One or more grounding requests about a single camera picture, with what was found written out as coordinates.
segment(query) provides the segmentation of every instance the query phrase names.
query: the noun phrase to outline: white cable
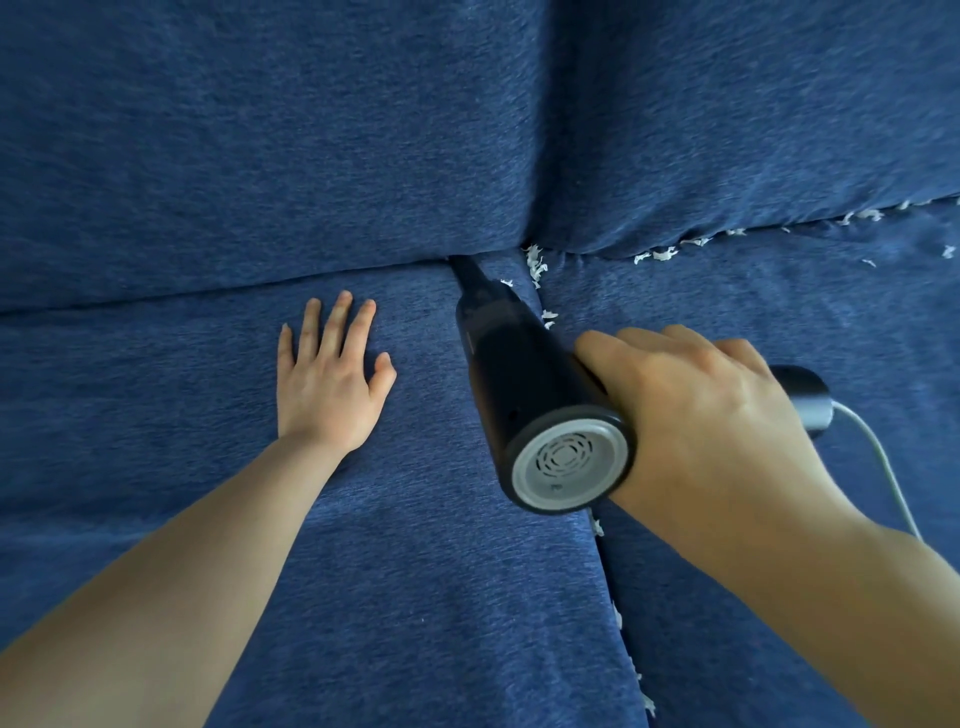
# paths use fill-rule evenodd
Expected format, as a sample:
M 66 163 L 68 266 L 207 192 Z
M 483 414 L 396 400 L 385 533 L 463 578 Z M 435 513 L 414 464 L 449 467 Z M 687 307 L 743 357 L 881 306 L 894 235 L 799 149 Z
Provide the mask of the white cable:
M 835 412 L 841 412 L 853 420 L 856 425 L 863 430 L 863 434 L 867 436 L 867 439 L 870 440 L 870 444 L 874 446 L 876 457 L 879 458 L 880 467 L 883 468 L 883 474 L 887 476 L 887 480 L 890 483 L 890 488 L 894 492 L 894 498 L 897 500 L 897 505 L 900 507 L 900 512 L 903 513 L 903 519 L 906 521 L 907 528 L 910 529 L 910 533 L 917 537 L 917 541 L 922 543 L 924 541 L 924 537 L 920 535 L 920 529 L 917 527 L 917 522 L 913 520 L 913 514 L 910 513 L 910 506 L 906 504 L 906 498 L 903 497 L 903 491 L 900 489 L 900 484 L 897 482 L 897 476 L 894 474 L 894 469 L 890 465 L 890 458 L 887 457 L 887 453 L 883 449 L 880 439 L 874 434 L 874 431 L 870 429 L 870 426 L 863 421 L 863 418 L 851 410 L 846 404 L 841 404 L 840 402 L 834 400 L 833 410 Z

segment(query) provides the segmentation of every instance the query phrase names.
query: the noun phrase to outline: left hand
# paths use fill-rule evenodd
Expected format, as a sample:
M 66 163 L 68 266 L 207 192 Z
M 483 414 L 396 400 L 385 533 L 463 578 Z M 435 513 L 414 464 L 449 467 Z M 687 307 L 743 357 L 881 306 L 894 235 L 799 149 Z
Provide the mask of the left hand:
M 303 312 L 296 363 L 294 334 L 286 324 L 276 353 L 279 436 L 305 436 L 341 455 L 367 441 L 396 381 L 386 352 L 376 358 L 370 384 L 364 377 L 363 356 L 376 310 L 373 301 L 360 306 L 344 340 L 352 298 L 349 291 L 340 294 L 322 340 L 318 340 L 320 301 L 310 299 Z

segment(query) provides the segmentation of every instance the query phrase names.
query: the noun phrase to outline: seat cushion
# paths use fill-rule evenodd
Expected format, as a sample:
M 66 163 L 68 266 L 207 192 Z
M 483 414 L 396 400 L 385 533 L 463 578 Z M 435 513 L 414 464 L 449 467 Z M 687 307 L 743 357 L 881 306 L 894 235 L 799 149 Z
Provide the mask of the seat cushion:
M 519 252 L 483 265 L 537 305 Z M 210 724 L 644 726 L 586 515 L 497 485 L 442 263 L 0 317 L 0 648 L 271 442 L 280 324 L 343 287 L 398 380 Z
M 0 311 L 507 250 L 543 3 L 0 9 Z
M 876 431 L 924 537 L 960 567 L 960 255 L 948 246 L 960 249 L 960 206 L 935 204 L 879 222 L 748 231 L 637 265 L 548 252 L 540 295 L 570 347 L 587 328 L 682 323 L 818 372 Z M 838 415 L 817 447 L 860 509 L 904 528 L 859 430 Z M 616 506 L 596 514 L 662 728 L 865 725 L 730 593 Z
M 960 4 L 562 2 L 535 242 L 682 237 L 960 193 Z

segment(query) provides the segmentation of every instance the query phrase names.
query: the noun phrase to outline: blue upholstery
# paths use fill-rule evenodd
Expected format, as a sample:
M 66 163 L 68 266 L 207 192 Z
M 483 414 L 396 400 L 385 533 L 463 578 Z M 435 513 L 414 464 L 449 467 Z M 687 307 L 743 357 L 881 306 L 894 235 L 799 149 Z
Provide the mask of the blue upholstery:
M 547 253 L 540 295 L 567 346 L 586 328 L 684 323 L 818 372 L 874 428 L 924 536 L 960 567 L 960 255 L 944 258 L 947 245 L 960 250 L 953 201 L 879 222 L 723 236 L 638 265 Z M 859 430 L 838 417 L 818 448 L 857 506 L 903 528 Z M 660 728 L 864 725 L 732 595 L 611 503 L 596 514 Z
M 485 267 L 535 301 L 519 252 Z M 270 442 L 279 326 L 341 287 L 399 377 L 211 725 L 644 726 L 586 515 L 496 483 L 437 263 L 0 318 L 0 647 Z
M 438 262 L 455 253 L 489 254 L 567 343 L 684 320 L 821 371 L 957 563 L 960 298 L 939 248 L 960 207 L 642 267 L 569 255 L 960 192 L 960 6 L 914 6 L 8 0 L 0 647 L 271 440 L 280 323 L 349 286 L 379 300 L 372 355 L 399 380 L 211 723 L 644 726 L 586 517 L 531 516 L 495 483 Z M 567 251 L 542 301 L 527 237 Z M 822 447 L 896 523 L 859 437 Z M 663 725 L 856 724 L 611 509 Z
M 519 245 L 543 3 L 9 0 L 0 311 Z
M 599 0 L 554 69 L 536 242 L 630 255 L 960 193 L 960 3 Z

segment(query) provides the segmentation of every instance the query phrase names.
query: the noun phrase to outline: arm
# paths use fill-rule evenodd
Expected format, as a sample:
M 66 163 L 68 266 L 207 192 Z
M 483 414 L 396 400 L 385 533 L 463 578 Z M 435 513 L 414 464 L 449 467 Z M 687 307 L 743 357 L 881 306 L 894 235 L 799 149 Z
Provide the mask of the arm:
M 318 351 L 320 302 L 300 351 L 284 326 L 279 437 L 240 474 L 117 559 L 0 655 L 0 715 L 17 728 L 202 726 L 276 585 L 300 527 L 343 457 L 366 441 L 396 378 L 368 386 L 373 317 L 340 344 L 342 296 Z
M 614 502 L 877 725 L 960 724 L 960 576 L 850 503 L 750 344 L 626 328 L 576 352 L 643 433 Z

